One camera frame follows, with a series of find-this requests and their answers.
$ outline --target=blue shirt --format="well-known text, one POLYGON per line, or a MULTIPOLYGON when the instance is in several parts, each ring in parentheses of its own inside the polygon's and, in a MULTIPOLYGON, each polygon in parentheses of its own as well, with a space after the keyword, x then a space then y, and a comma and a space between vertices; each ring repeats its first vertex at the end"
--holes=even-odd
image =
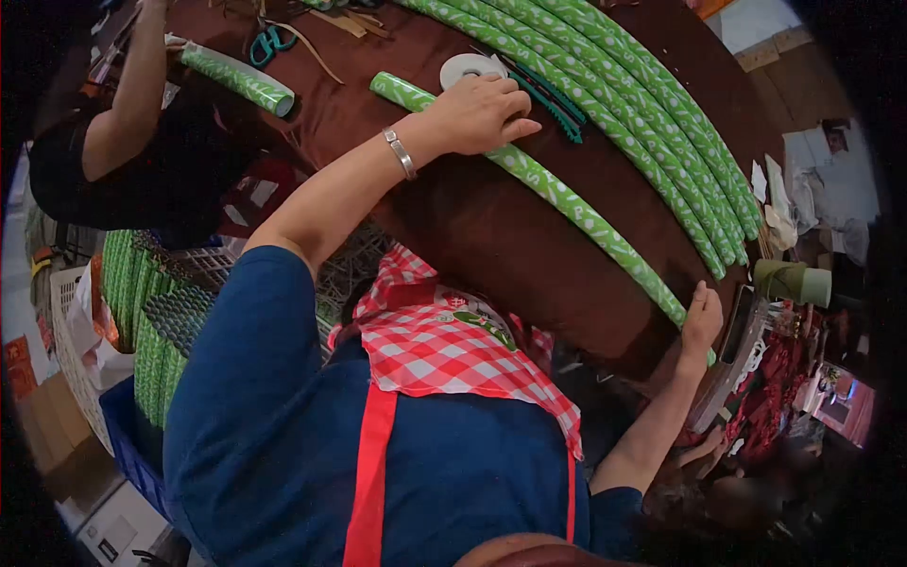
MULTIPOLYGON (((321 366, 315 290, 287 250, 244 254, 192 350, 167 416, 176 527, 221 565, 339 565, 369 383, 358 339, 321 366)), ((382 562, 450 565, 509 533, 564 537, 567 449, 518 400, 399 396, 387 447, 382 562)), ((590 497, 576 467, 574 542, 626 556, 641 494, 590 497)))

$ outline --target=dark shirt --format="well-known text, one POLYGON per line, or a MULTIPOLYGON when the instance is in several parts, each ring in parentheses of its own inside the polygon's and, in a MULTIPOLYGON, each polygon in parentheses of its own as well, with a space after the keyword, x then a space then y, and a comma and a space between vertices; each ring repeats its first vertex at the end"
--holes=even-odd
MULTIPOLYGON (((338 565, 369 388, 358 338, 321 366, 314 286, 287 250, 230 274, 167 417, 177 528, 221 565, 338 565)), ((590 496, 576 467, 575 543, 624 558, 641 494, 590 496)), ((399 396, 387 447, 382 563, 451 565, 509 533, 567 526, 567 450, 539 406, 472 394, 399 396)))
POLYGON ((85 105, 34 141, 30 175, 41 209, 59 222, 100 230, 172 230, 186 241, 214 232, 220 196, 241 179, 254 155, 239 150, 214 122, 211 105, 162 112, 139 155, 88 181, 82 166, 85 134, 101 111, 85 105))

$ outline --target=brown tablecloth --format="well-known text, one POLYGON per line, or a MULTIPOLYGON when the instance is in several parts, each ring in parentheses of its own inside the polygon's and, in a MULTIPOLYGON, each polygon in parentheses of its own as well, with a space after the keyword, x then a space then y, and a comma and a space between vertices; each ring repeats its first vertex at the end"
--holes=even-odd
MULTIPOLYGON (((782 162, 782 138, 766 120, 746 75, 680 0, 645 0, 610 15, 686 85, 744 172, 753 159, 763 162, 764 153, 782 162)), ((396 5, 383 6, 377 17, 393 40, 357 39, 313 15, 291 21, 345 86, 330 79, 299 44, 265 69, 297 93, 299 108, 289 122, 261 115, 281 130, 301 126, 299 153, 314 169, 404 116, 404 110, 368 91, 376 73, 387 71, 439 93, 441 65, 470 52, 474 41, 396 5)), ((173 7, 168 28, 237 56, 250 26, 225 19, 205 0, 182 0, 173 7)), ((544 129, 517 145, 599 211, 681 303, 689 302, 698 280, 715 286, 668 207, 604 134, 589 124, 577 145, 543 109, 533 110, 532 118, 544 129)), ((484 157, 443 157, 416 182, 392 190, 375 215, 442 273, 584 348, 610 372, 637 380, 646 380, 657 367, 657 374, 670 374, 678 331, 655 303, 553 207, 484 157)), ((750 251, 755 258, 752 244, 750 251)), ((736 284, 745 281, 744 269, 731 267, 717 285, 726 316, 736 284)))

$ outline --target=white tape roll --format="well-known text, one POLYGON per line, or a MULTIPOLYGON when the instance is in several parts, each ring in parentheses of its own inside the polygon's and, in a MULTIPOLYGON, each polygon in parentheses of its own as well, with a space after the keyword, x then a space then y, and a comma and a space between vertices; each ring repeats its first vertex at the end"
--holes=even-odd
POLYGON ((460 79, 470 75, 498 74, 507 78, 507 69, 497 60, 479 54, 454 55, 441 66, 441 88, 445 91, 460 79))

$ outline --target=red apron strap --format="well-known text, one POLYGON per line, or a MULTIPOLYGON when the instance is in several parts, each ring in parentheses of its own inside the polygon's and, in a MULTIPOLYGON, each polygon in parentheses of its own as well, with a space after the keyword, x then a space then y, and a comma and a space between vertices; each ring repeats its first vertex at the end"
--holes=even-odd
POLYGON ((397 393, 384 392, 374 383, 368 388, 366 411, 359 432, 356 461, 356 496, 346 528, 344 567, 381 564, 381 535, 385 519, 385 459, 394 429, 397 393))
POLYGON ((576 459, 567 447, 567 543, 573 543, 576 524, 576 459))

